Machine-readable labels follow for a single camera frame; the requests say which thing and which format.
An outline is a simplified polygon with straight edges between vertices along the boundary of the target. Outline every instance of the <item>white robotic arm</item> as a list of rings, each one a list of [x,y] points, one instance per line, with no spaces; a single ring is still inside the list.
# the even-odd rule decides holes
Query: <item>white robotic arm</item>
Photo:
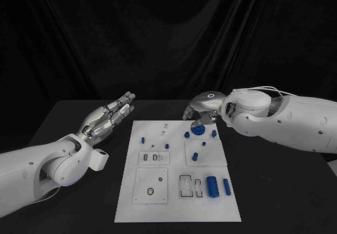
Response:
[[[85,118],[76,134],[56,142],[0,154],[0,217],[40,201],[46,193],[72,185],[88,167],[104,169],[110,155],[94,145],[131,113],[130,92],[110,105],[99,107]],[[40,171],[48,177],[40,179]]]
[[[337,103],[292,94],[271,98],[259,91],[269,88],[238,89],[229,96],[202,93],[190,102],[183,119],[197,110],[202,118],[192,125],[196,127],[215,123],[220,115],[228,127],[245,136],[261,136],[298,150],[337,153]]]

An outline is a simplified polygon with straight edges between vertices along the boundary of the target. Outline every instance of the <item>black backdrop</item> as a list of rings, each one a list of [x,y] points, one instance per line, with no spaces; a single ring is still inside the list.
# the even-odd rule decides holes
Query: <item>black backdrop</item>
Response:
[[[330,1],[0,3],[0,150],[27,143],[62,99],[127,90],[137,99],[190,99],[274,85],[337,100],[336,51]]]

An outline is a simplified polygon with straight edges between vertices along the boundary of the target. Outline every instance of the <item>robotic hand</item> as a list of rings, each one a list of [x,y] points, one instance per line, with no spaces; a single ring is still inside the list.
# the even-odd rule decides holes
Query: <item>robotic hand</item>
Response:
[[[271,98],[259,90],[275,91],[279,97]],[[337,102],[262,86],[235,89],[228,96],[219,92],[202,93],[186,108],[184,120],[192,118],[194,110],[200,119],[192,127],[213,124],[222,116],[228,127],[245,136],[261,136],[298,150],[337,153]]]
[[[45,200],[48,192],[72,185],[88,167],[104,169],[110,155],[94,145],[111,134],[128,116],[135,95],[130,92],[85,118],[76,135],[56,142],[0,154],[0,217]]]

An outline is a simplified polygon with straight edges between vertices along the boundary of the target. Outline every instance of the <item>blue block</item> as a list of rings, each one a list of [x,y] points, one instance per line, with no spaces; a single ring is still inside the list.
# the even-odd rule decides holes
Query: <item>blue block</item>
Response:
[[[229,187],[229,183],[228,183],[228,179],[223,179],[223,184],[225,184],[225,190],[226,190],[226,195],[230,196],[230,187]]]
[[[193,161],[197,160],[197,153],[193,154],[192,160],[193,160]]]
[[[218,189],[218,183],[216,183],[216,177],[209,176],[206,178],[207,180],[207,188],[209,188],[209,196],[210,197],[219,197],[219,189]]]
[[[196,134],[196,135],[202,135],[205,133],[205,126],[200,125],[197,127],[192,127],[192,132]]]

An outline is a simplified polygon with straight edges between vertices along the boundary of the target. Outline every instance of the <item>black table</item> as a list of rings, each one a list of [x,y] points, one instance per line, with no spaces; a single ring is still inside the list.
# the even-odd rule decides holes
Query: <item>black table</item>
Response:
[[[75,133],[85,116],[110,101],[61,101],[30,146]],[[95,147],[110,153],[102,171],[48,201],[0,219],[0,233],[337,233],[337,177],[318,153],[239,135],[219,120],[239,223],[114,223],[133,120],[180,120],[187,100],[135,100],[135,110]]]

